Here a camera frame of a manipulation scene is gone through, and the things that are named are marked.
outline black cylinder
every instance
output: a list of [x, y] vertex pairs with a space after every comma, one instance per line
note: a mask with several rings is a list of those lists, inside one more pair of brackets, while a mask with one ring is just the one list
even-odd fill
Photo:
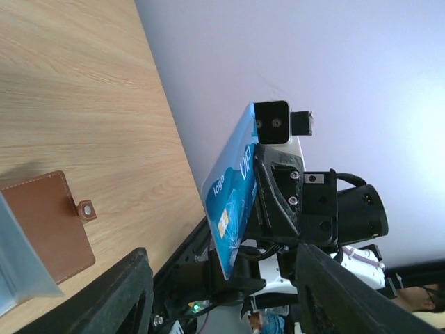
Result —
[[339, 245], [353, 244], [388, 234], [382, 200], [370, 184], [339, 191]]

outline blue card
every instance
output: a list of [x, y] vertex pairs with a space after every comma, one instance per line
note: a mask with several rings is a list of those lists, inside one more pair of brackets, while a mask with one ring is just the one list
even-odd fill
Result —
[[200, 189], [226, 280], [232, 274], [257, 196], [257, 182], [253, 171], [257, 143], [254, 104], [250, 103]]

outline brown leather wallet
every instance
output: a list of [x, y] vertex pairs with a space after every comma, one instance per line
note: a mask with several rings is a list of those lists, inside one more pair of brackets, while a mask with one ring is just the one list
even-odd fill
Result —
[[56, 171], [0, 189], [51, 277], [61, 283], [92, 266], [82, 220], [96, 218], [91, 201], [74, 204], [65, 174]]

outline stitching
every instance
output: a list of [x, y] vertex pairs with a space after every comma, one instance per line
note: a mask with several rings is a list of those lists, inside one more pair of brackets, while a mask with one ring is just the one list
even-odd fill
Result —
[[[46, 174], [46, 175], [44, 175], [44, 176], [37, 177], [37, 178], [32, 179], [32, 180], [24, 181], [24, 182], [21, 182], [21, 183], [18, 183], [18, 184], [14, 184], [14, 185], [12, 185], [12, 186], [7, 186], [7, 187], [4, 187], [4, 188], [1, 188], [1, 190], [3, 191], [3, 190], [7, 190], [7, 189], [11, 189], [11, 188], [15, 188], [15, 187], [18, 187], [18, 186], [22, 186], [23, 184], [28, 184], [28, 183], [32, 183], [32, 182], [35, 182], [35, 181], [43, 180], [43, 179], [45, 179], [45, 178], [47, 178], [47, 177], [52, 177], [52, 176], [59, 176], [59, 178], [62, 180], [63, 186], [65, 187], [65, 192], [66, 192], [66, 194], [67, 194], [68, 200], [70, 201], [70, 207], [72, 208], [72, 210], [73, 210], [73, 212], [74, 212], [74, 215], [78, 216], [78, 212], [76, 211], [76, 207], [74, 206], [72, 197], [71, 197], [71, 195], [70, 195], [70, 191], [69, 191], [69, 188], [68, 188], [68, 185], [67, 185], [67, 181], [66, 181], [66, 179], [63, 177], [63, 174], [62, 174], [61, 172], [55, 172], [55, 173]], [[76, 220], [76, 224], [77, 224], [78, 226], [80, 225], [80, 226], [83, 228], [83, 224], [80, 222], [80, 218]], [[90, 243], [89, 243], [89, 241], [88, 241], [88, 238], [86, 237], [86, 231], [85, 231], [85, 229], [83, 229], [83, 231], [85, 232], [85, 235], [82, 236], [82, 242], [83, 242], [83, 245], [85, 246], [86, 249], [90, 249], [90, 250], [92, 251], [92, 249], [91, 249], [91, 245], [90, 245]], [[85, 265], [84, 267], [81, 267], [80, 269], [76, 269], [74, 272], [72, 272], [72, 273], [66, 275], [66, 276], [63, 277], [63, 278], [61, 278], [61, 279], [59, 280], [59, 282], [61, 282], [61, 281], [63, 281], [63, 280], [66, 280], [67, 278], [70, 278], [70, 277], [76, 275], [77, 273], [79, 273], [80, 271], [83, 271], [84, 269], [88, 268], [89, 266], [90, 266], [90, 265], [87, 264], [87, 265]]]

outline wood grain surface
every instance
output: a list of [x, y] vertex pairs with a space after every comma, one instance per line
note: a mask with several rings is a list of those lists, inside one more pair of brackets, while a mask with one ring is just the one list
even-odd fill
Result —
[[[53, 170], [99, 217], [66, 297], [136, 247], [157, 271], [204, 216], [132, 0], [0, 0], [0, 184]], [[64, 300], [26, 302], [0, 333]]]

